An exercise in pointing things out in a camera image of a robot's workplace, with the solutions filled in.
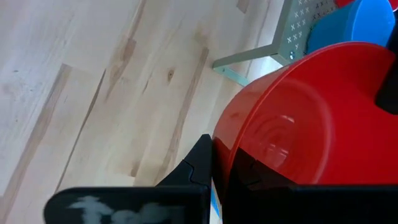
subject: red bucket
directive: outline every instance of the red bucket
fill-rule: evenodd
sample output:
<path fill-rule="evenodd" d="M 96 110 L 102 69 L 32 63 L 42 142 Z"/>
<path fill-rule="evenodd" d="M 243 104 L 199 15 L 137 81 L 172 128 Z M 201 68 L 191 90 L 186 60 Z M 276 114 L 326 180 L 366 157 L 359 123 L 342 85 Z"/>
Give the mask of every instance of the red bucket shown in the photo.
<path fill-rule="evenodd" d="M 213 136 L 223 184 L 238 148 L 298 184 L 398 183 L 398 117 L 374 104 L 394 60 L 336 44 L 246 86 Z"/>
<path fill-rule="evenodd" d="M 354 0 L 335 0 L 338 7 L 344 7 L 353 1 Z M 389 2 L 391 4 L 391 8 L 393 11 L 398 9 L 398 0 L 389 0 Z"/>

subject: blue bucket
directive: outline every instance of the blue bucket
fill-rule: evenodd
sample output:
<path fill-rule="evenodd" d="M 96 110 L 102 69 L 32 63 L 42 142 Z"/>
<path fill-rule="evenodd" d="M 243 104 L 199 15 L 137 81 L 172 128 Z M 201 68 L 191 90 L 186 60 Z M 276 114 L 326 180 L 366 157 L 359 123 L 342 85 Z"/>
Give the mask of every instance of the blue bucket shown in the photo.
<path fill-rule="evenodd" d="M 396 19 L 388 0 L 356 0 L 315 24 L 307 53 L 346 41 L 363 41 L 385 47 Z"/>

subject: wood grain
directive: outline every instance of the wood grain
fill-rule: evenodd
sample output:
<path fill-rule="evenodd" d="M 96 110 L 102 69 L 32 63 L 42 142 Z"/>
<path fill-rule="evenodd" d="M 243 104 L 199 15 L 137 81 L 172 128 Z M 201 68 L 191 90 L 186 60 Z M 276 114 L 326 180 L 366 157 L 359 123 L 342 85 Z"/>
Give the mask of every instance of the wood grain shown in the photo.
<path fill-rule="evenodd" d="M 238 9 L 243 13 L 246 13 L 248 11 L 249 4 L 250 0 L 238 0 L 236 7 L 238 7 Z"/>
<path fill-rule="evenodd" d="M 159 172 L 155 178 L 155 183 L 159 183 L 166 175 L 167 171 L 174 169 L 174 162 L 177 156 L 178 147 L 180 144 L 180 139 L 182 135 L 182 128 L 187 118 L 189 108 L 191 106 L 193 95 L 197 89 L 199 79 L 203 72 L 203 67 L 205 66 L 207 56 L 209 54 L 209 49 L 203 48 L 198 62 L 198 66 L 195 69 L 191 84 L 188 87 L 188 92 L 185 95 L 184 101 L 182 103 L 181 110 L 178 114 L 177 124 L 175 125 L 172 139 L 170 141 L 169 148 L 167 149 L 166 156 L 163 160 L 163 164 L 159 168 Z"/>
<path fill-rule="evenodd" d="M 7 109 L 0 112 L 0 195 L 24 152 L 85 9 L 84 0 L 22 3 L 13 6 L 18 20 L 1 31 L 7 36 L 0 45 L 0 107 Z"/>
<path fill-rule="evenodd" d="M 213 61 L 269 39 L 270 0 L 239 2 L 1 2 L 0 223 L 43 223 L 69 187 L 167 175 L 241 89 Z"/>
<path fill-rule="evenodd" d="M 42 223 L 42 208 L 57 188 L 98 82 L 96 75 L 62 65 L 14 173 L 17 181 L 6 191 L 6 223 Z"/>

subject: metal leg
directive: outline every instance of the metal leg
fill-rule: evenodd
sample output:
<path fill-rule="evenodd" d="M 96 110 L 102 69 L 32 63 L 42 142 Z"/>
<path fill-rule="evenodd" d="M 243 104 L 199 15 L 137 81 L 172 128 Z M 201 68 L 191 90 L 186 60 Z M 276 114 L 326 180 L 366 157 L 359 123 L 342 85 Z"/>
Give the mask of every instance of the metal leg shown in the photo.
<path fill-rule="evenodd" d="M 248 50 L 245 52 L 241 52 L 225 58 L 218 59 L 214 61 L 213 70 L 219 74 L 222 74 L 234 80 L 236 83 L 242 86 L 246 86 L 249 84 L 247 78 L 235 72 L 234 70 L 230 69 L 228 66 L 233 63 L 244 62 L 256 58 L 262 58 L 274 55 L 276 53 L 277 53 L 277 46 L 275 44 L 270 44 L 267 46 L 259 47 L 256 49 Z"/>

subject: black plastic object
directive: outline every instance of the black plastic object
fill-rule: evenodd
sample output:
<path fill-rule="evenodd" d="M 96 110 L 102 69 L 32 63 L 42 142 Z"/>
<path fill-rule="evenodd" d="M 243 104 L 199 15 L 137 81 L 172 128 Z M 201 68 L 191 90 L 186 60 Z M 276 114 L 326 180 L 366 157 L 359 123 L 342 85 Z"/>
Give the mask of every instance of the black plastic object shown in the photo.
<path fill-rule="evenodd" d="M 54 195 L 47 224 L 207 224 L 210 219 L 212 141 L 203 135 L 156 187 L 75 188 Z"/>
<path fill-rule="evenodd" d="M 396 186 L 302 186 L 239 149 L 223 223 L 397 223 Z"/>
<path fill-rule="evenodd" d="M 398 58 L 398 25 L 392 31 L 387 48 Z M 398 114 L 398 59 L 377 94 L 376 104 L 391 114 Z"/>

